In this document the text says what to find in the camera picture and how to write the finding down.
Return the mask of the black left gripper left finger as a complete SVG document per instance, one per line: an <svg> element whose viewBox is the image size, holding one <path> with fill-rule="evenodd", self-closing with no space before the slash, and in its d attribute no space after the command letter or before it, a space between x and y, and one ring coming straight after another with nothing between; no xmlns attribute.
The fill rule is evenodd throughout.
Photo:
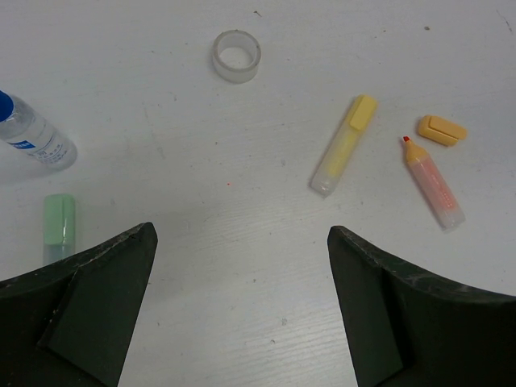
<svg viewBox="0 0 516 387"><path fill-rule="evenodd" d="M3 386L116 386L152 271L141 223L1 283Z"/></svg>

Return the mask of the yellow highlighter pen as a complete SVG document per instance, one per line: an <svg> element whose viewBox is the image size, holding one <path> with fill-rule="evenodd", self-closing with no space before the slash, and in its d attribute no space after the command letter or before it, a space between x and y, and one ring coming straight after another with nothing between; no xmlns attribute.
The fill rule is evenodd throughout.
<svg viewBox="0 0 516 387"><path fill-rule="evenodd" d="M315 171L310 187L327 197L332 194L361 136L376 113L375 98L361 94L355 98Z"/></svg>

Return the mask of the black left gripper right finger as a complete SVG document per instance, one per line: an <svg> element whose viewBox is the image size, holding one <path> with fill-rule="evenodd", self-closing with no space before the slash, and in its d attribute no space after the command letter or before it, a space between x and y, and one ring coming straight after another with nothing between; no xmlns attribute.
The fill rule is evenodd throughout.
<svg viewBox="0 0 516 387"><path fill-rule="evenodd" d="M512 386L515 299L449 280L345 227L327 239L360 386Z"/></svg>

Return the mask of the clear tape roll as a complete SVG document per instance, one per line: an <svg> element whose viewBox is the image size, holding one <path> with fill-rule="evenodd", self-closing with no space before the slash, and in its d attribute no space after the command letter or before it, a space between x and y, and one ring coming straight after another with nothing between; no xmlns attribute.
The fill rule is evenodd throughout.
<svg viewBox="0 0 516 387"><path fill-rule="evenodd" d="M261 47L246 31L231 30L217 36L211 55L214 70L222 79L242 84L257 74Z"/></svg>

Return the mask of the green highlighter pen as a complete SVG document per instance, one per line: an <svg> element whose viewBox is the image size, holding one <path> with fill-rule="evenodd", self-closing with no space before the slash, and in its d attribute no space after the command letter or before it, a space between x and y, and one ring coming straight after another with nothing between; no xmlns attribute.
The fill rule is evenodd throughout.
<svg viewBox="0 0 516 387"><path fill-rule="evenodd" d="M44 265L66 259L76 252L76 202L67 193L44 199Z"/></svg>

